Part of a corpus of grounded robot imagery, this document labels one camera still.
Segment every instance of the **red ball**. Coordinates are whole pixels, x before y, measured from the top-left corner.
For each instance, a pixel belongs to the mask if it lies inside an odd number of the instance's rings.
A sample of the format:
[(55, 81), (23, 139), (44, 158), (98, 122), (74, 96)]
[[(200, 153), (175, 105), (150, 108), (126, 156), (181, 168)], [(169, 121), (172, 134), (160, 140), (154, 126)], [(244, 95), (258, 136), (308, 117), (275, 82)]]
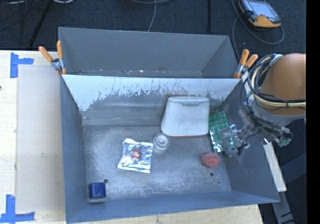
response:
[(214, 152), (205, 153), (201, 156), (201, 163), (206, 167), (215, 167), (220, 163), (220, 157)]

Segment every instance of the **blue block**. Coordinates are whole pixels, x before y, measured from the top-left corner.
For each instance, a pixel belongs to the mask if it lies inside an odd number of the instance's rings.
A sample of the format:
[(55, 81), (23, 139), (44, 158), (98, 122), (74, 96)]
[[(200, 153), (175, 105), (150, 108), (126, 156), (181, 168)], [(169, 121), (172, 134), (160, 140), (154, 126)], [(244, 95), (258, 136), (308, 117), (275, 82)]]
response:
[(100, 199), (106, 197), (106, 187), (104, 183), (91, 183), (89, 184), (89, 197), (90, 199)]

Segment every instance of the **wire bundle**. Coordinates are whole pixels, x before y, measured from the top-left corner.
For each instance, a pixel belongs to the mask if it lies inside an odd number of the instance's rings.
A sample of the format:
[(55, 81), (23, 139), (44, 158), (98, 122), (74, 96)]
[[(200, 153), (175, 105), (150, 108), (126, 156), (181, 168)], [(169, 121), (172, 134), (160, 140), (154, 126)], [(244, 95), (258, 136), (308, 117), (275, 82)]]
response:
[(306, 100), (283, 100), (277, 96), (260, 93), (259, 88), (264, 80), (264, 75), (271, 68), (277, 60), (282, 57), (280, 54), (270, 54), (263, 57), (248, 73), (248, 85), (252, 91), (253, 96), (260, 103), (268, 106), (278, 108), (299, 107), (304, 108), (306, 106)]

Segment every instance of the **handheld device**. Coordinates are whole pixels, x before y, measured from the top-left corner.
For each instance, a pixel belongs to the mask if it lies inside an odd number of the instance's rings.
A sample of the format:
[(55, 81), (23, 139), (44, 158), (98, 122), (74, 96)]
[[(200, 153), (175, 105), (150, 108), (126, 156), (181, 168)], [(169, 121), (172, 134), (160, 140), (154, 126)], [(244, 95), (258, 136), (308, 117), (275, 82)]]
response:
[(255, 29), (276, 28), (281, 25), (278, 13), (266, 1), (239, 0), (239, 7)]

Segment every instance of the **bin floor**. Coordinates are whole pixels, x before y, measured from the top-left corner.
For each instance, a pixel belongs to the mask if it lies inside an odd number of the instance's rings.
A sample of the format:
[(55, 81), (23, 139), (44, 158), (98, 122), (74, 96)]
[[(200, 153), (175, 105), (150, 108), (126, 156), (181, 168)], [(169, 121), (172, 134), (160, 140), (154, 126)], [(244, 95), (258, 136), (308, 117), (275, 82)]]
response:
[(87, 184), (106, 183), (107, 200), (231, 191), (224, 158), (201, 164), (212, 152), (209, 136), (170, 137), (165, 151), (153, 148), (149, 174), (117, 168), (125, 138), (152, 142), (159, 126), (83, 126)]

